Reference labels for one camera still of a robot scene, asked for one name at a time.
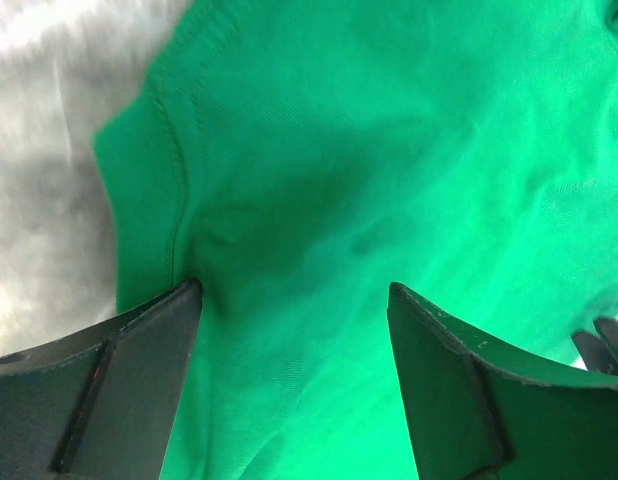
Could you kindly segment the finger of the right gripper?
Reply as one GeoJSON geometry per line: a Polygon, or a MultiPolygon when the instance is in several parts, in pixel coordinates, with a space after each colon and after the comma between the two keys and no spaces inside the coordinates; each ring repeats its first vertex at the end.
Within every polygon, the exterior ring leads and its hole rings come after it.
{"type": "Polygon", "coordinates": [[[618,375],[618,320],[598,317],[595,332],[580,329],[571,335],[584,367],[590,371],[618,375]]]}

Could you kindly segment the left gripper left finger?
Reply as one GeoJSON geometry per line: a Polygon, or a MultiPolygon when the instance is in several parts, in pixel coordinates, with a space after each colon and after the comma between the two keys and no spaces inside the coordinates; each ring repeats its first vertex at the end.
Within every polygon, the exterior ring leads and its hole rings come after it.
{"type": "Polygon", "coordinates": [[[202,312],[189,279],[0,357],[0,479],[156,479],[202,312]]]}

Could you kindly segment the green t shirt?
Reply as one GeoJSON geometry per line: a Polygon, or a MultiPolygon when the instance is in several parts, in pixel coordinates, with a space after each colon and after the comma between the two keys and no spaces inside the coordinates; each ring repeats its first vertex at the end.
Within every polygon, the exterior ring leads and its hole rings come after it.
{"type": "Polygon", "coordinates": [[[412,479],[400,282],[571,363],[618,314],[618,1],[196,1],[96,136],[117,305],[205,304],[165,479],[412,479]]]}

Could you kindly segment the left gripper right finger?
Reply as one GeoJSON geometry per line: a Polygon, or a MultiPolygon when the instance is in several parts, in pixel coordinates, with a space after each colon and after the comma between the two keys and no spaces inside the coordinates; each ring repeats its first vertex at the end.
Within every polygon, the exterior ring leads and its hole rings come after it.
{"type": "Polygon", "coordinates": [[[618,375],[527,352],[400,283],[388,325],[422,479],[618,479],[618,375]]]}

